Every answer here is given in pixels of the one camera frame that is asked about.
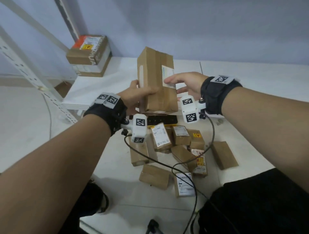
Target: black wrist strap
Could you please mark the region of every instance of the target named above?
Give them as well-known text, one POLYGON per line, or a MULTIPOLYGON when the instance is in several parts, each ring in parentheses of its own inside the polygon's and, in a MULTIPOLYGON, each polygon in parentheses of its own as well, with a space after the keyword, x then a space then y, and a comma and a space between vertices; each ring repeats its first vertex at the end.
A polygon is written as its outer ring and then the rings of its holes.
POLYGON ((211 82, 214 78, 215 77, 212 76, 204 81, 201 87, 201 96, 205 100, 207 113, 221 115, 222 104, 227 94, 232 89, 242 87, 242 85, 236 80, 233 80, 229 84, 224 84, 223 82, 211 82))
POLYGON ((126 117, 126 110, 127 107, 119 96, 103 93, 95 100, 95 103, 86 110, 84 116, 93 114, 101 117, 108 124, 111 134, 114 135, 115 132, 120 129, 120 125, 126 117))

